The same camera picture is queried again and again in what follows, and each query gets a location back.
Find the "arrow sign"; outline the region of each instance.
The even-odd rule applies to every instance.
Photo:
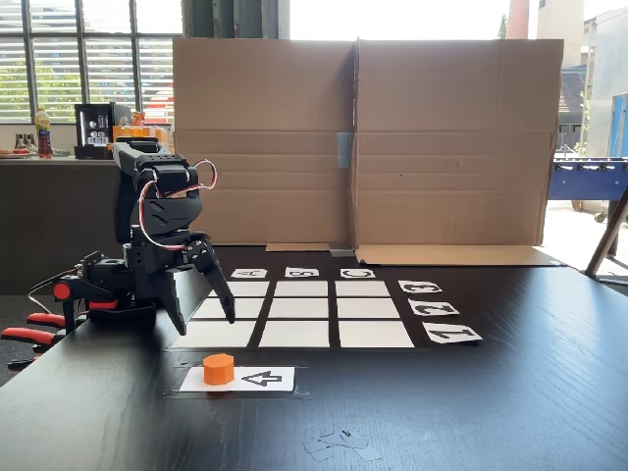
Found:
[[[243,376],[242,380],[266,388],[268,383],[280,383],[282,381],[282,377],[273,376],[270,371],[264,371],[263,373],[257,373],[256,375]]]
[[[205,384],[203,367],[192,366],[179,391],[182,393],[225,391],[291,393],[294,391],[294,370],[293,366],[236,366],[233,381],[225,385],[211,386]]]

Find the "bottle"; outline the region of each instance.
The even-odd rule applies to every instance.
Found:
[[[52,158],[52,145],[50,144],[50,118],[44,110],[43,106],[37,108],[35,115],[35,130],[37,131],[37,142],[40,159]]]

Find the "orange cylinder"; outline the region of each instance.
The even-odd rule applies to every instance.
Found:
[[[210,355],[203,360],[203,381],[207,385],[226,385],[234,380],[234,358],[227,353]]]

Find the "white paper square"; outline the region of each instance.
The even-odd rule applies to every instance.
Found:
[[[401,321],[339,321],[340,346],[345,348],[411,348]]]
[[[336,296],[379,296],[389,297],[389,290],[384,282],[347,281],[336,282]]]
[[[187,335],[176,339],[172,348],[245,347],[254,327],[255,321],[188,322]]]
[[[326,297],[276,297],[269,319],[327,319],[330,315]]]
[[[398,319],[399,313],[389,297],[339,298],[339,319]]]
[[[204,373],[202,366],[190,368],[179,391],[181,393],[219,393],[292,391],[294,389],[293,366],[236,366],[234,380],[220,386],[205,384]]]
[[[328,347],[328,321],[268,321],[259,346]]]
[[[275,296],[327,296],[327,282],[277,282]]]
[[[366,268],[343,268],[340,270],[340,276],[349,279],[375,278],[373,270]]]
[[[319,273],[316,268],[286,268],[286,278],[310,278],[318,276]]]
[[[442,289],[436,283],[432,282],[404,282],[399,281],[399,286],[404,292],[441,292]]]
[[[412,313],[417,316],[450,316],[453,314],[460,314],[455,307],[448,302],[440,301],[415,301],[414,299],[408,299]]]
[[[432,324],[424,322],[423,327],[430,340],[436,343],[459,343],[461,341],[481,340],[473,329],[455,324]]]
[[[238,268],[232,273],[232,278],[266,278],[267,273],[263,268]]]
[[[235,321],[257,319],[262,309],[263,297],[241,297],[235,300]],[[205,299],[192,319],[225,319],[225,312],[216,297]]]
[[[264,297],[268,291],[269,282],[227,282],[234,297]],[[217,297],[212,290],[209,297]]]

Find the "cardboard panel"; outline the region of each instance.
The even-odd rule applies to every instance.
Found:
[[[191,228],[218,244],[349,240],[346,191],[212,190]]]
[[[173,42],[177,130],[353,129],[354,43]]]
[[[540,243],[550,133],[520,134],[536,138],[525,147],[509,148],[491,144],[490,133],[442,133],[439,139],[449,135],[460,154],[421,155],[423,149],[436,150],[432,133],[405,133],[399,141],[397,133],[359,133],[358,246]],[[511,137],[520,139],[516,133]],[[469,148],[480,150],[483,140],[498,154],[466,154]],[[389,155],[379,154],[385,149]],[[410,150],[415,155],[407,155]]]
[[[338,168],[337,141],[335,132],[180,133],[180,153],[219,170],[192,228],[215,243],[348,242],[349,170]],[[209,182],[210,167],[199,177]]]
[[[553,131],[561,40],[359,41],[358,131]]]
[[[561,41],[359,41],[358,57],[354,244],[539,244]]]
[[[362,245],[355,255],[360,263],[373,265],[561,265],[522,245]]]
[[[496,42],[359,41],[358,131],[497,125]]]

